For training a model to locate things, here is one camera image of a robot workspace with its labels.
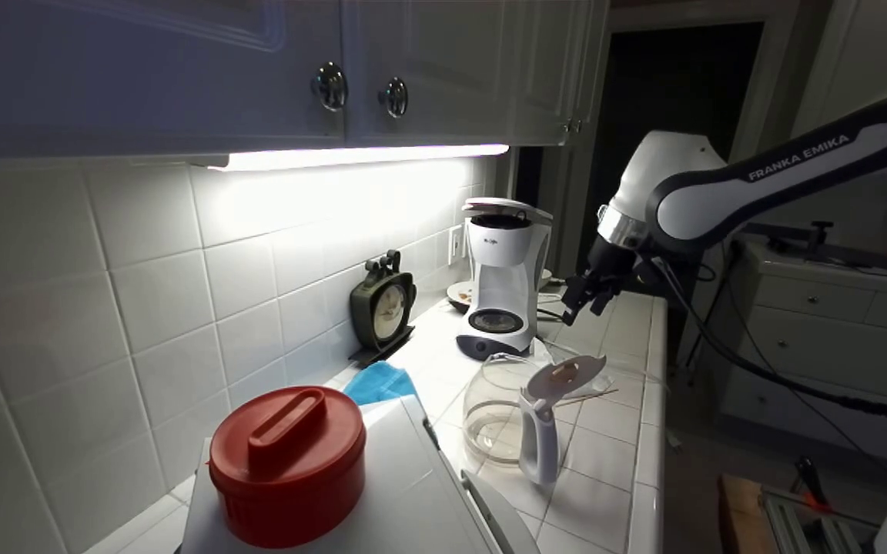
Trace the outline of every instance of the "coffee maker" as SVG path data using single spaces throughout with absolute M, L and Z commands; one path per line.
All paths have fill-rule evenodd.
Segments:
M 475 258 L 475 293 L 457 335 L 459 352 L 475 359 L 500 352 L 527 358 L 552 215 L 508 196 L 471 196 L 464 199 L 464 238 Z

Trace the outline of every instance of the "red lid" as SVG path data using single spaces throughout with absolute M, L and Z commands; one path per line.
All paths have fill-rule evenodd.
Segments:
M 235 409 L 209 443 L 209 475 L 235 494 L 312 490 L 351 471 L 363 421 L 333 388 L 281 388 Z

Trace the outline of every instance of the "blue cloth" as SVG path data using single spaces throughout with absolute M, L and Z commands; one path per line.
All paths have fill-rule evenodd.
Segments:
M 363 402 L 381 402 L 390 397 L 416 393 L 412 379 L 403 370 L 395 370 L 390 364 L 377 359 L 361 370 L 346 393 L 363 407 Z

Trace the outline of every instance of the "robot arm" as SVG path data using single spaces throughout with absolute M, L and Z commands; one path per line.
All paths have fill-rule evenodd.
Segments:
M 626 287 L 641 252 L 699 252 L 780 204 L 887 170 L 887 101 L 723 166 L 703 136 L 651 131 L 600 215 L 586 275 L 562 293 L 573 317 Z

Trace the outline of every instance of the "red container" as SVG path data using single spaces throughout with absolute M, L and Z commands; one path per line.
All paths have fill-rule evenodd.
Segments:
M 235 409 L 209 443 L 227 526 L 259 547 L 312 541 L 363 490 L 363 419 L 333 388 L 281 388 Z

